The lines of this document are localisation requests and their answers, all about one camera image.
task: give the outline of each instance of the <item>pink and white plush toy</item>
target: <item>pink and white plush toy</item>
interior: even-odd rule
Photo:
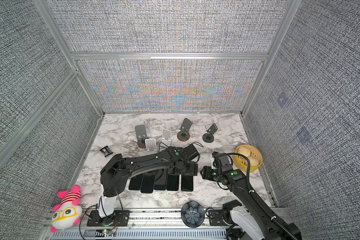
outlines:
[[[58,197],[62,201],[53,207],[55,213],[52,216],[51,232],[72,227],[80,221],[82,213],[82,208],[78,205],[81,197],[79,185],[74,185],[69,191],[58,192]]]

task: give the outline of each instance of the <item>textured wall panel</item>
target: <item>textured wall panel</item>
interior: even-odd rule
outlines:
[[[303,1],[247,119],[303,239],[360,239],[360,1]]]
[[[0,0],[0,148],[70,69],[31,0]]]
[[[261,61],[80,60],[106,112],[240,111]]]
[[[73,51],[268,52],[288,0],[47,0]]]
[[[98,115],[77,79],[64,90],[0,170],[0,240],[37,239],[60,202],[96,127]],[[3,231],[11,226],[14,231]]]

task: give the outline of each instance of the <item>robotic arm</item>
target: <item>robotic arm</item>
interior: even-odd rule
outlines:
[[[223,205],[227,223],[237,223],[253,240],[301,240],[301,234],[295,224],[286,224],[276,215],[252,189],[248,177],[241,171],[235,171],[227,154],[213,152],[216,169],[205,166],[202,178],[221,182],[233,192],[249,210],[250,215],[239,215],[244,210],[240,202],[232,201]],[[125,157],[117,154],[101,170],[103,196],[98,208],[99,216],[113,213],[118,194],[125,189],[127,180],[144,172],[166,169],[171,175],[196,176],[198,165],[192,159],[200,157],[193,144],[185,148],[167,149],[143,157]]]

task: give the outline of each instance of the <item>yellow basket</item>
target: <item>yellow basket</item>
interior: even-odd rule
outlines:
[[[243,144],[236,148],[235,153],[238,153],[238,150],[240,147],[249,148],[249,150],[251,151],[251,156],[254,156],[259,161],[259,165],[251,166],[251,168],[250,168],[250,172],[256,171],[256,169],[258,169],[263,164],[263,156],[261,155],[260,151],[251,145]],[[247,172],[247,165],[245,164],[245,159],[243,157],[235,155],[235,158],[233,159],[233,163],[241,171]]]

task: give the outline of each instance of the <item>side wall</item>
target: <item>side wall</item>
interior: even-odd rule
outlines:
[[[360,1],[303,0],[245,118],[304,239],[360,239]]]
[[[0,149],[70,70],[32,0],[1,0]],[[0,170],[0,240],[38,238],[98,118],[73,79]]]

